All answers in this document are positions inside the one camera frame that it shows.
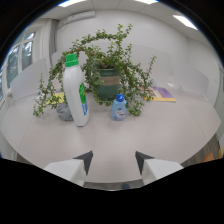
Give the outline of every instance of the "detergent bottle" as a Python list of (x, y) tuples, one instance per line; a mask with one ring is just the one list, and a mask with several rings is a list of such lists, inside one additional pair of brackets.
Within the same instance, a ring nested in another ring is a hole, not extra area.
[(123, 121), (126, 117), (126, 100), (124, 95), (117, 94), (112, 106), (112, 118), (115, 121)]
[(76, 54), (66, 55), (63, 88), (76, 126), (84, 126), (89, 120), (84, 74), (79, 66)]

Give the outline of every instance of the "bottle label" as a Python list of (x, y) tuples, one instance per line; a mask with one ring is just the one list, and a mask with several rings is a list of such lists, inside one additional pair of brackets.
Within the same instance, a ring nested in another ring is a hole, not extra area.
[(85, 87), (84, 87), (83, 83), (79, 87), (79, 95), (80, 95), (80, 100), (81, 100), (81, 104), (82, 104), (82, 110), (83, 110), (84, 116), (86, 116), (88, 106), (87, 106), (87, 100), (86, 100)]
[(122, 121), (125, 118), (125, 113), (121, 108), (118, 108), (114, 113), (114, 120)]

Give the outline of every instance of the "floor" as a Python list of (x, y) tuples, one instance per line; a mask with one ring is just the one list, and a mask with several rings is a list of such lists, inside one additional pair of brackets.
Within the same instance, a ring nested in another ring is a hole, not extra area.
[[(217, 135), (215, 134), (211, 138), (211, 140), (198, 153), (196, 153), (194, 156), (192, 156), (191, 158), (189, 158), (188, 160), (183, 162), (181, 165), (184, 168), (186, 168), (190, 165), (201, 163), (203, 158), (209, 152), (212, 152), (214, 155), (214, 158), (217, 158), (219, 148), (220, 148), (219, 141), (218, 141)], [(33, 165), (19, 154), (17, 154), (17, 162)], [(140, 188), (144, 185), (142, 180), (127, 181), (125, 183), (129, 184), (131, 189)], [(89, 189), (96, 189), (96, 190), (121, 190), (122, 184), (123, 184), (123, 182), (122, 183), (89, 183), (89, 182), (85, 182), (83, 187), (89, 188)]]

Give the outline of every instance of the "ceiling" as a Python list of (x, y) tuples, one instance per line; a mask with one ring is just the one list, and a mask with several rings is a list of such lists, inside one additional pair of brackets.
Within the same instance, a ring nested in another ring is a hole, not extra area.
[(148, 5), (134, 0), (85, 0), (65, 8), (57, 6), (40, 18), (61, 20), (77, 13), (92, 10), (123, 10), (144, 14), (156, 18), (175, 28), (185, 36), (200, 41), (209, 48), (212, 48), (207, 38), (200, 31), (186, 27), (173, 17), (173, 15), (182, 15), (180, 12), (160, 2)]

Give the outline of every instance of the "purple object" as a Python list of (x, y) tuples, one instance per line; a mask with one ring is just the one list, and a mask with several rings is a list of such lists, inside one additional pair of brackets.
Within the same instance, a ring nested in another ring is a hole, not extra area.
[(159, 91), (163, 98), (173, 98), (173, 96), (165, 88), (153, 87), (153, 89)]

